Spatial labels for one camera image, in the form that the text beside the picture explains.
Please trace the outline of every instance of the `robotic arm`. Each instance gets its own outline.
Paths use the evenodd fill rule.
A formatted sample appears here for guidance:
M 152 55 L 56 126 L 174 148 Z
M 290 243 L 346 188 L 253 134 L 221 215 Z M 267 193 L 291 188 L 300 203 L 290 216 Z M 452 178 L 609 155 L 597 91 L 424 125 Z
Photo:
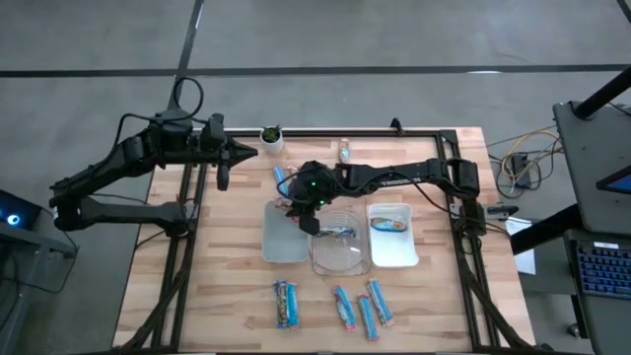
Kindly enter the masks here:
M 467 233 L 486 233 L 484 210 L 477 203 L 480 192 L 477 165 L 464 159 L 429 159 L 425 162 L 372 168 L 367 165 L 337 164 L 332 170 L 316 161 L 304 163 L 289 185 L 292 200 L 288 217 L 299 217 L 300 228 L 315 235 L 319 232 L 316 211 L 338 196 L 360 197 L 382 187 L 417 182 L 436 185 L 445 193 L 462 200 L 458 214 L 460 227 Z
M 55 226 L 75 231 L 95 223 L 154 223 L 169 237 L 187 233 L 190 211 L 179 202 L 127 206 L 88 197 L 120 178 L 139 177 L 166 164 L 217 166 L 217 186 L 226 190 L 230 168 L 257 151 L 226 135 L 221 114 L 213 114 L 201 131 L 193 131 L 191 118 L 181 119 L 186 116 L 179 108 L 157 113 L 147 128 L 116 144 L 102 161 L 51 186 L 49 205 L 56 212 Z

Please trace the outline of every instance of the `wooden table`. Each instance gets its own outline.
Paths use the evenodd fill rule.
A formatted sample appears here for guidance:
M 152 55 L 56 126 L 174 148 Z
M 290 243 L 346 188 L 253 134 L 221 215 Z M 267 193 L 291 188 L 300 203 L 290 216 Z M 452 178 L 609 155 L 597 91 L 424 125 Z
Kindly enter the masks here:
M 461 156 L 479 168 L 481 203 L 495 203 L 497 193 L 480 128 L 458 128 Z M 261 148 L 257 139 L 239 139 Z M 188 288 L 180 351 L 466 351 L 470 342 L 466 328 L 454 244 L 448 216 L 431 206 L 413 186 L 383 188 L 367 198 L 368 203 L 403 202 L 412 206 L 414 241 L 420 262 L 398 270 L 373 269 L 364 276 L 322 277 L 310 262 L 274 264 L 261 257 L 263 205 L 276 196 L 272 167 L 296 166 L 318 160 L 333 166 L 337 139 L 286 139 L 279 156 L 264 153 L 231 171 L 228 191 L 216 189 L 209 172 L 200 211 L 193 266 Z M 424 161 L 436 157 L 436 147 L 427 138 L 353 138 L 351 163 L 374 167 Z M 150 203 L 175 199 L 182 166 L 156 170 Z M 423 188 L 438 203 L 444 194 L 433 185 Z M 139 240 L 159 231 L 143 226 Z M 156 238 L 136 251 L 114 345 L 124 343 L 156 305 L 160 293 L 168 239 Z M 524 294 L 506 236 L 483 237 L 482 252 L 493 302 L 520 336 L 534 343 Z M 364 328 L 344 330 L 331 290 L 342 285 L 349 298 L 365 293 L 369 277 L 377 277 L 387 304 L 394 313 L 391 328 L 378 327 L 380 339 L 368 342 Z M 301 327 L 275 327 L 276 306 L 272 283 L 287 279 L 298 283 Z M 484 339 L 481 308 L 477 320 Z M 165 341 L 171 334 L 167 315 Z

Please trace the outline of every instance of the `white tray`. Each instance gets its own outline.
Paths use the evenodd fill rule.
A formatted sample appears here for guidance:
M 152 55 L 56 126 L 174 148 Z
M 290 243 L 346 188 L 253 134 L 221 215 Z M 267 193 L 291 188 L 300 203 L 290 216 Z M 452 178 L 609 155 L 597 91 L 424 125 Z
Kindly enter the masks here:
M 405 232 L 382 232 L 371 227 L 371 219 L 402 217 Z M 373 264 L 377 267 L 409 267 L 418 263 L 412 232 L 412 207 L 406 203 L 379 203 L 368 207 L 368 229 Z

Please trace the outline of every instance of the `concrete floor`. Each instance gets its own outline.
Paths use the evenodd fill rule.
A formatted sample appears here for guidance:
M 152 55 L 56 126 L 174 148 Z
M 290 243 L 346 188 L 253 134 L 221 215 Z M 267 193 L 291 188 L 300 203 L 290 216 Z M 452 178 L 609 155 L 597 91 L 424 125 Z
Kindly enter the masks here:
M 0 70 L 177 68 L 193 4 L 5 0 Z M 206 0 L 189 67 L 619 64 L 631 62 L 630 32 L 614 0 Z M 203 78 L 202 112 L 223 113 L 231 127 L 385 126 L 398 117 L 407 126 L 482 126 L 493 142 L 552 124 L 554 103 L 583 99 L 614 75 Z M 0 188 L 45 205 L 50 184 L 104 156 L 123 113 L 165 108 L 172 83 L 168 77 L 0 79 Z M 194 100 L 184 90 L 182 104 Z M 631 103 L 631 96 L 620 101 Z M 141 128 L 129 121 L 125 131 Z M 535 138 L 524 148 L 547 142 Z M 574 202 L 563 159 L 555 166 L 541 190 L 512 202 L 522 208 L 520 217 L 544 218 Z M 149 176 L 124 179 L 107 191 L 144 198 L 149 182 Z M 59 235 L 42 220 L 41 230 Z M 137 231 L 103 225 L 72 234 L 81 250 L 68 284 L 57 296 L 38 296 L 17 353 L 109 348 Z M 66 265 L 50 262 L 50 284 Z M 526 301 L 538 343 L 591 351 L 588 342 L 565 334 L 574 321 L 569 299 L 527 294 Z

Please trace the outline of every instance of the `blue keyboard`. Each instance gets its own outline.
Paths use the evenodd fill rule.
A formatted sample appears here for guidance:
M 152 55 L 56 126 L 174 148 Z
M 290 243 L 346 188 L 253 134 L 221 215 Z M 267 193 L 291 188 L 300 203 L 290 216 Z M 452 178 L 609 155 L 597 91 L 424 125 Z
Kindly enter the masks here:
M 631 249 L 576 246 L 583 292 L 631 299 Z

